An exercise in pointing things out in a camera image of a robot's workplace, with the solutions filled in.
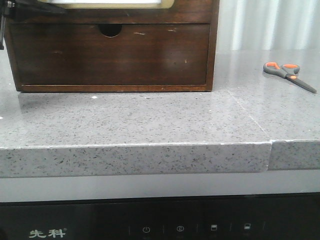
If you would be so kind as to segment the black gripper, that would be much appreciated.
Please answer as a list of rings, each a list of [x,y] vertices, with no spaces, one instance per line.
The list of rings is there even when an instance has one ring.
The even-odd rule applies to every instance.
[[[0,1],[0,49],[4,49],[6,20],[21,22],[38,16],[66,14],[67,10],[51,3],[38,0],[1,0]]]

